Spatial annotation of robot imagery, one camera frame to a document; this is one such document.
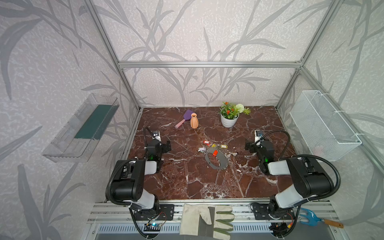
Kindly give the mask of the beige green work glove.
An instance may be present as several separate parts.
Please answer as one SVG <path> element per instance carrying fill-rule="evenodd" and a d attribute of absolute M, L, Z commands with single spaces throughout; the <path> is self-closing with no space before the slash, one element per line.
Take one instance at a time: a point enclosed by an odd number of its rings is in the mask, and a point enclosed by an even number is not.
<path fill-rule="evenodd" d="M 228 205 L 185 204 L 181 219 L 181 235 L 229 240 L 234 230 L 233 207 Z"/>

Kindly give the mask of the blue garden hand fork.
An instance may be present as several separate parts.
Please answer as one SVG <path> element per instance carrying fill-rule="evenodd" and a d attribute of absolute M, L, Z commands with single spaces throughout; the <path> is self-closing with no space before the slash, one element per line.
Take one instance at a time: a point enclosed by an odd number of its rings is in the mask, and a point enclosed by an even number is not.
<path fill-rule="evenodd" d="M 323 224 L 333 226 L 336 228 L 340 228 L 340 229 L 344 228 L 344 225 L 342 223 L 335 222 L 335 221 L 328 220 L 328 219 L 319 218 L 319 217 L 317 217 L 317 215 L 313 211 L 311 211 L 309 209 L 305 209 L 305 208 L 301 208 L 300 217 L 301 217 L 301 223 L 304 225 L 314 227 L 318 223 L 323 223 Z"/>

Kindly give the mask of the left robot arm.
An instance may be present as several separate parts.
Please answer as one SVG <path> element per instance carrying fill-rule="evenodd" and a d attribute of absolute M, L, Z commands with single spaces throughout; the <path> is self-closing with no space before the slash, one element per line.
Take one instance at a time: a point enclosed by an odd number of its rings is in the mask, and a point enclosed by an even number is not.
<path fill-rule="evenodd" d="M 106 199 L 115 205 L 128 206 L 134 211 L 155 215 L 160 213 L 159 199 L 144 189 L 145 176 L 161 170 L 162 155 L 172 150 L 171 142 L 162 143 L 153 139 L 145 147 L 142 159 L 117 162 L 106 187 Z"/>

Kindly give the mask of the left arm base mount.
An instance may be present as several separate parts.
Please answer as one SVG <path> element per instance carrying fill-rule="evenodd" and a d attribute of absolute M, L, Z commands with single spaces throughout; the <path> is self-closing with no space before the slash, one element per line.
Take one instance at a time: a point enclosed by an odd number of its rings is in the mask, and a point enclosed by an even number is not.
<path fill-rule="evenodd" d="M 137 221 L 171 221 L 175 213 L 175 205 L 173 204 L 160 204 L 154 206 L 150 210 L 134 211 L 134 217 Z"/>

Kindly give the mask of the clear plastic wall shelf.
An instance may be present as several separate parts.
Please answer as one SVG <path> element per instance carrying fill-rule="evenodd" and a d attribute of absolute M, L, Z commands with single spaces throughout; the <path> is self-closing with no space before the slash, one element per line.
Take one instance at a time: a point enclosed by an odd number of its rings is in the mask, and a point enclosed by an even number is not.
<path fill-rule="evenodd" d="M 55 163 L 86 163 L 120 104 L 117 97 L 90 94 L 42 155 Z"/>

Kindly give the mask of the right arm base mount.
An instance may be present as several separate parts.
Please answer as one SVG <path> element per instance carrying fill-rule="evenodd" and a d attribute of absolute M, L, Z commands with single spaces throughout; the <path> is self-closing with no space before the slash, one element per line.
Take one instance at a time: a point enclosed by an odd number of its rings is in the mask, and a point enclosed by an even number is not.
<path fill-rule="evenodd" d="M 283 209 L 276 203 L 251 203 L 250 209 L 256 220 L 293 220 L 295 218 L 292 208 Z"/>

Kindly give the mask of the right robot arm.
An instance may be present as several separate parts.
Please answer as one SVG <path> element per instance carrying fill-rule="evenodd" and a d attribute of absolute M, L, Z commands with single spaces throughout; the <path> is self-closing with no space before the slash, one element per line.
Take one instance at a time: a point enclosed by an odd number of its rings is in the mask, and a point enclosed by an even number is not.
<path fill-rule="evenodd" d="M 247 142 L 245 149 L 256 153 L 259 167 L 267 176 L 289 175 L 293 184 L 270 197 L 268 204 L 251 203 L 257 220 L 281 219 L 307 202 L 334 195 L 341 186 L 341 175 L 329 161 L 315 155 L 296 155 L 274 160 L 274 146 L 270 141 Z"/>

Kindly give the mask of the orange ribbed vase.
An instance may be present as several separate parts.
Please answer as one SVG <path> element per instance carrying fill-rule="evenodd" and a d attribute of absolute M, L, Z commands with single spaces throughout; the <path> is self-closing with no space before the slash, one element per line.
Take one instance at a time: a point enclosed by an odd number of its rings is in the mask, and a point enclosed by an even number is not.
<path fill-rule="evenodd" d="M 196 113 L 192 113 L 191 114 L 191 120 L 190 120 L 190 123 L 191 123 L 191 128 L 192 129 L 197 129 L 198 126 L 199 126 L 199 120 L 197 118 L 197 114 Z"/>

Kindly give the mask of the white pot artificial plant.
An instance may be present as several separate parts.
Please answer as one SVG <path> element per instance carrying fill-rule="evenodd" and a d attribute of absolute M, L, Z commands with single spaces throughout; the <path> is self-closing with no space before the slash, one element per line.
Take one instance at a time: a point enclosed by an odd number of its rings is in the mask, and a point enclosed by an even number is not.
<path fill-rule="evenodd" d="M 229 102 L 223 102 L 220 107 L 221 122 L 225 128 L 232 128 L 240 114 L 249 115 L 250 113 L 250 108 L 246 108 L 243 104 L 235 105 Z"/>

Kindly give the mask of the left circuit board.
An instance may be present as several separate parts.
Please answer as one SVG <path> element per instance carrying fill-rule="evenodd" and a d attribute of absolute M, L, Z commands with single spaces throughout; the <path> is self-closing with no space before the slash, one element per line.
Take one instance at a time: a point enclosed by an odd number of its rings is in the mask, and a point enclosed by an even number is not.
<path fill-rule="evenodd" d="M 144 232 L 160 232 L 162 226 L 162 223 L 147 223 L 144 224 Z"/>

